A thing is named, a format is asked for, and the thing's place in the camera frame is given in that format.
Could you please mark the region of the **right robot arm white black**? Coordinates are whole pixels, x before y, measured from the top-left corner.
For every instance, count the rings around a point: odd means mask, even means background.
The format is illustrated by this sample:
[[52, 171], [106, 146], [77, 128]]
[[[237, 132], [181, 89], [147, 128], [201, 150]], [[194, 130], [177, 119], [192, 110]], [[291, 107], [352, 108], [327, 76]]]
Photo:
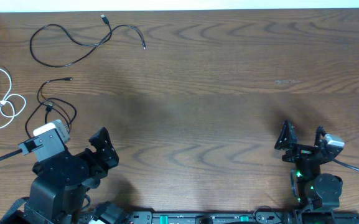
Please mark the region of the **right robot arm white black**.
[[299, 206], [284, 213], [282, 223], [359, 223], [358, 213], [335, 211], [340, 206], [343, 180], [320, 169], [321, 165], [333, 162], [344, 147], [341, 137], [326, 133], [321, 126], [312, 146], [300, 144], [294, 125], [289, 120], [283, 123], [274, 148], [285, 152], [284, 162], [295, 164], [291, 186]]

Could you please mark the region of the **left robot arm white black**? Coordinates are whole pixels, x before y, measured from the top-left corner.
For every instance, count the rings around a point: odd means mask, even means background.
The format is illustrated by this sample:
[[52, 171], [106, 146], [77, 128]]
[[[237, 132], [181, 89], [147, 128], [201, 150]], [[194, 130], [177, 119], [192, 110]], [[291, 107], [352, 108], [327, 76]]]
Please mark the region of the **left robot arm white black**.
[[128, 216], [111, 202], [92, 212], [87, 192], [100, 185], [108, 171], [119, 164], [108, 130], [101, 128], [89, 139], [94, 151], [72, 155], [65, 145], [69, 135], [53, 128], [20, 143], [25, 154], [36, 154], [32, 170], [36, 178], [30, 194], [16, 200], [0, 223], [124, 223]]

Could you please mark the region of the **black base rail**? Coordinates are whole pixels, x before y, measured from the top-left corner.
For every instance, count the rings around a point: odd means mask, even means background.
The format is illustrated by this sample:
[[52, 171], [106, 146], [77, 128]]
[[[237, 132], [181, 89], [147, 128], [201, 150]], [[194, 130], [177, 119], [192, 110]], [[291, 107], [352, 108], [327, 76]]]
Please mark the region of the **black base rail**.
[[153, 212], [132, 211], [125, 212], [114, 205], [97, 208], [84, 213], [79, 223], [127, 223], [127, 224], [198, 224], [198, 223], [339, 223], [359, 224], [359, 214], [333, 211], [301, 213], [297, 210], [280, 212], [267, 206], [257, 208], [251, 212], [240, 213], [191, 213], [191, 212]]

